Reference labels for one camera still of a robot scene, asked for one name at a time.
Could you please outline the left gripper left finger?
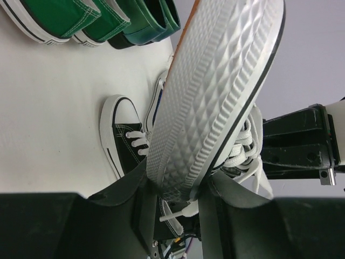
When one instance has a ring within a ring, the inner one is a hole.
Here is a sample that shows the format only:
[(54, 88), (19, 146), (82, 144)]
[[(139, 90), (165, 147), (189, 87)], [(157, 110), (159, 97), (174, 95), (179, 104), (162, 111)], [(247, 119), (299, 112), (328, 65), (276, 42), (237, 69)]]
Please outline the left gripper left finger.
[(1, 258), (146, 258), (140, 228), (146, 162), (107, 188), (77, 193), (3, 193)]

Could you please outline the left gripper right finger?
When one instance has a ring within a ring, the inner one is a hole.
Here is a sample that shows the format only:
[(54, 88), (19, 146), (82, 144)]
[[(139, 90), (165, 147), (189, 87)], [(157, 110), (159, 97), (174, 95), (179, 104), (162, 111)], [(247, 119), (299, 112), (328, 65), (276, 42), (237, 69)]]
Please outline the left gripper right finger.
[(199, 194), (204, 258), (344, 258), (344, 199), (269, 200), (222, 172)]

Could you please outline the green canvas sneaker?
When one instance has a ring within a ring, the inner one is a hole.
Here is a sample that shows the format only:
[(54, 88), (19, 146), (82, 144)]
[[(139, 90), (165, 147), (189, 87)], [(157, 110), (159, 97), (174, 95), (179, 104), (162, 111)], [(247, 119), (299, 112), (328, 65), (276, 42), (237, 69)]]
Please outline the green canvas sneaker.
[(100, 17), (72, 36), (78, 44), (87, 47), (102, 45), (130, 25), (130, 18), (116, 1), (93, 3), (99, 9)]
[(1, 7), (28, 37), (46, 45), (68, 42), (101, 16), (93, 1), (1, 1)]

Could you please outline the green loafer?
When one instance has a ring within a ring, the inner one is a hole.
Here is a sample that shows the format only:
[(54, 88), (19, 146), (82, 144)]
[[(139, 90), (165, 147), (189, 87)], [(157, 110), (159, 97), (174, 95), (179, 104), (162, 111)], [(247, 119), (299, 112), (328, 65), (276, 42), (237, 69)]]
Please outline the green loafer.
[(176, 9), (176, 5), (173, 0), (162, 0), (160, 1), (162, 5), (163, 15), (166, 30), (162, 34), (158, 35), (152, 40), (152, 42), (160, 42), (181, 28), (180, 18)]
[(159, 0), (118, 0), (130, 25), (108, 40), (118, 50), (145, 45), (167, 30), (162, 3)]

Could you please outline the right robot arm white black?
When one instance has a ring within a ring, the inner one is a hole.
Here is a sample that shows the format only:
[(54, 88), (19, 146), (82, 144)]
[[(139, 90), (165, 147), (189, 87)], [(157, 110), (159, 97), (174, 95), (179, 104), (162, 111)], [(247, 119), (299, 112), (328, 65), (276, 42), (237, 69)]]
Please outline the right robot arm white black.
[(319, 179), (344, 173), (344, 100), (265, 120), (261, 157), (270, 180)]

